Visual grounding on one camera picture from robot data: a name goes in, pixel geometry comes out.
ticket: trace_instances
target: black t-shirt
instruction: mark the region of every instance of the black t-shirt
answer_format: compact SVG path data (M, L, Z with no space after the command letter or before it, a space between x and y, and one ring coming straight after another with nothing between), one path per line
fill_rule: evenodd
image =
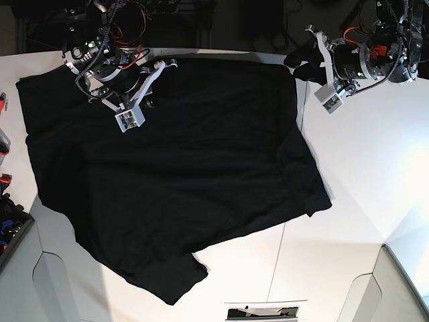
M65 66L17 83L43 204L95 259L171 305L207 275L192 252L331 206L286 67L178 63L125 133Z

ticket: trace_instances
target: floor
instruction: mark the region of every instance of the floor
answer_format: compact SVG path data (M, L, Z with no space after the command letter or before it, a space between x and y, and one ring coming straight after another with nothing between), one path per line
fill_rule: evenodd
M215 49L252 51L249 42L243 39L240 23L236 19L240 9L239 1L219 1L213 21L214 32L212 36ZM297 0L285 1L284 25L287 26L289 34L298 44L304 44L310 39L309 33L305 31L308 24L315 25L316 29L323 30L333 38L341 37L342 32L339 25L349 13L351 3L354 4L356 1L325 1L322 7L317 5L318 1L316 0L300 0L301 7ZM364 11L366 12L363 18L364 22L371 23L375 20L370 1L367 2ZM0 56L16 53L15 30L15 18L10 7L0 6L0 39L2 39ZM294 49L295 46L290 44L286 53Z
M15 18L10 7L0 5L0 56L14 55L15 51Z

